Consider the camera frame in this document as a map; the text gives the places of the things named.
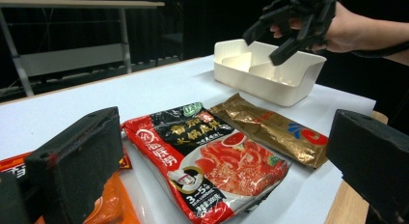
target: red food package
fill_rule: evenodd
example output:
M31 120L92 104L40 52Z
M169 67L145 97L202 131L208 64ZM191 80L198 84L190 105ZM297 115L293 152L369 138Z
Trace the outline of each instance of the red food package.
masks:
M126 121L122 128L192 223L220 223L252 209L290 166L200 102Z

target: white tray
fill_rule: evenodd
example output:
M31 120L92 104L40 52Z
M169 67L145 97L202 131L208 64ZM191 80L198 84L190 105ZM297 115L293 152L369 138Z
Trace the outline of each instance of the white tray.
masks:
M218 42L214 47L217 81L282 106L292 106L313 88L326 58L298 51L273 66L269 55L278 46L244 40Z

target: black sponge pad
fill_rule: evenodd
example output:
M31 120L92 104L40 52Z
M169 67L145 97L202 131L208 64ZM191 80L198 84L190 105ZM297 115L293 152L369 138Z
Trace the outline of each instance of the black sponge pad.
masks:
M12 173L0 173L0 195L0 223L32 223L17 178Z
M117 107L90 113L25 158L45 195L47 224L83 223L123 157Z
M408 217L408 135L369 116L337 110L327 157L385 223Z

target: food package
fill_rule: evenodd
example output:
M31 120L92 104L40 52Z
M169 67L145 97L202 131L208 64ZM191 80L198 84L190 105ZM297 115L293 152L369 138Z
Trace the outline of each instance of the food package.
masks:
M290 167L200 102L128 120L122 128L192 223L220 223L253 210Z
M304 165L318 168L327 161L326 136L274 111L257 107L239 93L209 111L264 146Z

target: white table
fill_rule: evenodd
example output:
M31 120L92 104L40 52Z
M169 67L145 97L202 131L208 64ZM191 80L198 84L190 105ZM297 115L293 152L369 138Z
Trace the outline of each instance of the white table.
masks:
M145 70L71 89L0 103L0 159L30 152L84 115L118 106L121 122L191 102L210 108L237 90L213 77L213 56ZM308 97L280 107L246 93L240 95L295 122L328 135L337 109L370 115L375 101L314 85ZM128 146L134 169L122 173L143 223L188 223L167 197L139 153ZM341 184L330 162L312 170L294 163L284 181L250 214L228 223L322 224Z

